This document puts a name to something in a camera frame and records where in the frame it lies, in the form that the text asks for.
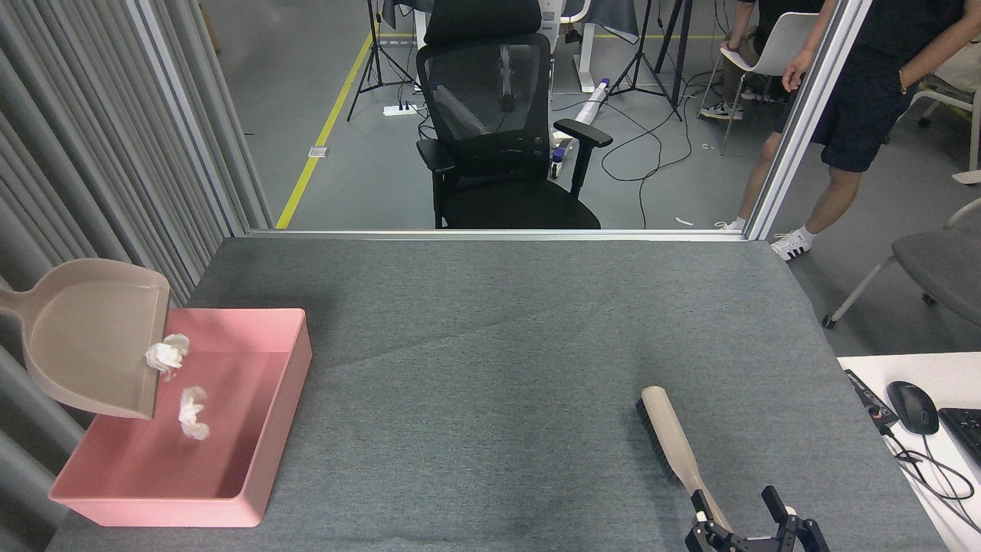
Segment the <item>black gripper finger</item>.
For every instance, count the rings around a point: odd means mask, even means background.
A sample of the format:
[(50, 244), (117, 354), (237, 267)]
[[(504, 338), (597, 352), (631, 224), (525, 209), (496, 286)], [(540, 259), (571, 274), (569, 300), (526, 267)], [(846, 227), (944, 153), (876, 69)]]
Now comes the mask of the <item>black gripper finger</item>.
[(801, 518), (786, 507), (773, 485), (764, 487), (761, 497), (777, 524), (776, 535), (768, 539), (766, 551), (792, 551), (798, 543), (803, 551), (830, 551), (819, 523), (813, 518)]
[(728, 521), (720, 511), (712, 510), (709, 499), (708, 493), (701, 489), (691, 494), (696, 521), (691, 525), (684, 545), (689, 551), (749, 551), (746, 539), (729, 529)]

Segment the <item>person's right hand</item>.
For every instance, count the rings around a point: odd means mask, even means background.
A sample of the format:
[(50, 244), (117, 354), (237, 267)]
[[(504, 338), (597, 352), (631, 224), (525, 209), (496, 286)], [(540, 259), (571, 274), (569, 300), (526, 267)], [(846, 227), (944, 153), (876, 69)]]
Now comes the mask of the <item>person's right hand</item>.
[(785, 91), (794, 92), (800, 88), (807, 70), (812, 66), (814, 51), (811, 48), (803, 47), (796, 54), (795, 58), (788, 63), (782, 77), (782, 85)]

